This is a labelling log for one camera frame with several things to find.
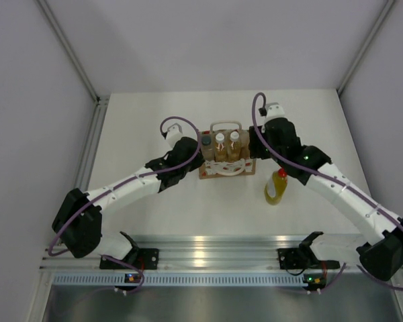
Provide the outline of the yellow bottle red cap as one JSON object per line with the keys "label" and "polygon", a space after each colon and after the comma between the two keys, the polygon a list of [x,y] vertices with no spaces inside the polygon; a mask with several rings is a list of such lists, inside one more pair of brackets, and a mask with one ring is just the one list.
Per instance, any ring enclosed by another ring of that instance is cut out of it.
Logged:
{"label": "yellow bottle red cap", "polygon": [[270,205],[277,205],[281,201],[287,188],[287,172],[280,168],[273,172],[265,185],[265,199]]}

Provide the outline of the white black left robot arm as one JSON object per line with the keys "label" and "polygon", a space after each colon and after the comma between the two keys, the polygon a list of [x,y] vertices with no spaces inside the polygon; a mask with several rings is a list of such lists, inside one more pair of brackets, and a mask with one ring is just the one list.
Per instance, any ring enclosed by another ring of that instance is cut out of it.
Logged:
{"label": "white black left robot arm", "polygon": [[138,246],[123,231],[109,232],[107,220],[131,203],[175,186],[203,163],[197,140],[182,137],[163,157],[147,162],[121,181],[87,192],[71,190],[52,222],[52,230],[74,258],[108,256],[131,268],[138,260]]}

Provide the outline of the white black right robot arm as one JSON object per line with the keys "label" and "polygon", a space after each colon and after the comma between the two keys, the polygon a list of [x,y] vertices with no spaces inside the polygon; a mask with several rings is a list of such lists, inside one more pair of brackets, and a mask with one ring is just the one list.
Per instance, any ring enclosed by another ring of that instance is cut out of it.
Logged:
{"label": "white black right robot arm", "polygon": [[304,187],[325,198],[359,231],[359,237],[314,231],[299,244],[306,267],[323,261],[355,264],[372,279],[387,282],[403,266],[403,217],[387,210],[353,184],[329,156],[303,145],[294,124],[269,118],[249,128],[250,155],[272,159]]}

